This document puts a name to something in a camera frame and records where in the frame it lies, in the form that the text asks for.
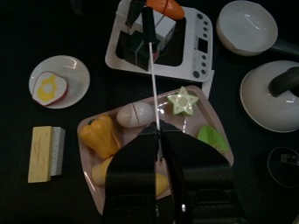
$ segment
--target toy plate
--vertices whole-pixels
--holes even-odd
[[[180,89],[176,89],[170,92],[157,95],[157,108],[158,108],[160,119],[164,120],[166,123],[170,123],[176,128],[178,128],[181,130],[181,132],[186,133],[188,135],[190,135],[193,137],[197,136],[201,126],[209,125],[222,135],[225,140],[228,140],[226,136],[225,136],[224,129],[220,124],[220,119],[212,109],[212,106],[210,106],[200,88],[194,87],[194,86],[188,86],[188,87],[185,87],[185,89],[186,89],[189,95],[196,95],[200,98],[197,100],[196,104],[193,105],[193,115],[192,116],[173,115],[173,113],[172,113],[173,105],[168,102],[166,95],[177,94]],[[153,97],[142,99],[142,102],[148,102],[152,105],[152,107],[154,107],[154,98]],[[136,137],[136,135],[138,134],[138,132],[141,131],[141,129],[144,127],[132,128],[132,129],[122,128],[117,124],[117,119],[116,119],[117,111],[120,109],[121,109],[121,107],[116,108],[113,110],[109,110],[108,112],[101,113],[98,115],[105,114],[112,117],[112,120],[116,125],[116,129],[117,129],[117,133],[120,135],[120,140],[122,142],[122,145],[125,145],[130,140],[133,140],[133,138]],[[77,127],[77,132],[80,131],[80,128],[88,124],[89,120],[97,118],[98,115],[93,115],[92,117],[85,118],[80,122],[78,127]],[[90,175],[93,165],[101,163],[102,160],[98,158],[94,151],[92,149],[89,149],[88,146],[80,141],[80,138],[78,138],[78,154],[80,154],[82,173],[84,173],[86,183],[88,183],[88,189],[90,191],[90,194],[92,194],[92,197],[94,200],[97,211],[100,214],[102,214],[102,208],[104,208],[104,202],[105,202],[105,188],[101,186],[97,186],[93,183],[92,175]],[[232,155],[229,148],[228,148],[228,152],[225,152],[225,154],[222,154],[222,156],[225,157],[229,164],[232,165],[233,164],[233,155]],[[156,171],[168,177],[164,161],[156,162]],[[168,189],[157,197],[157,200],[168,195],[170,195],[170,189]]]

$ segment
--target black table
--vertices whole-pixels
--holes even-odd
[[[216,24],[229,1],[185,0]],[[299,44],[297,3],[258,1],[273,15],[279,37]],[[0,223],[100,223],[80,165],[80,121],[152,96],[149,77],[105,65],[105,51],[118,1],[84,0],[77,16],[68,0],[0,1]],[[297,131],[279,134],[253,124],[238,103],[238,85],[246,72],[273,60],[299,59],[264,52],[254,57],[230,53],[213,32],[214,77],[209,103],[218,115],[234,155],[234,187],[248,223],[291,224],[299,212],[299,191],[268,184],[254,172],[256,154],[277,146],[297,148]],[[36,65],[54,55],[85,64],[90,84],[84,98],[64,109],[46,109],[33,100],[28,80]],[[157,94],[190,83],[157,79]],[[65,129],[62,171],[49,182],[28,184],[33,126]],[[160,223],[172,223],[169,198],[158,200]]]

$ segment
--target toy food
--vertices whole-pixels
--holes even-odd
[[[109,158],[121,148],[117,131],[109,115],[100,115],[78,130],[82,143],[101,158]]]
[[[157,197],[158,195],[162,194],[162,192],[168,188],[168,179],[161,173],[154,174],[154,196]]]
[[[184,18],[182,7],[173,0],[146,0],[145,5],[173,20]]]
[[[180,88],[178,94],[168,95],[166,99],[172,103],[172,113],[174,115],[182,113],[192,116],[192,104],[198,100],[198,97],[188,94],[184,87]]]
[[[108,165],[113,157],[109,157],[104,160],[101,164],[96,164],[92,167],[92,179],[97,186],[102,186],[105,184]]]
[[[154,119],[154,111],[152,106],[137,101],[126,104],[116,113],[117,123],[125,128],[136,128],[144,126]]]
[[[60,127],[32,128],[28,183],[45,182],[61,175],[64,136],[65,130]]]
[[[44,72],[37,77],[32,90],[32,98],[46,106],[54,103],[66,93],[68,83],[58,75]]]

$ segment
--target toy kitchen scale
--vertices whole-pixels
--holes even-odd
[[[129,29],[125,24],[129,2],[130,0],[121,0],[117,6],[105,62],[110,68],[149,75],[148,56],[138,51],[141,48],[137,44],[142,43],[141,16]],[[157,39],[153,72],[161,77],[204,82],[213,75],[210,20],[193,8],[181,7],[181,10],[184,17],[178,20],[153,10]]]

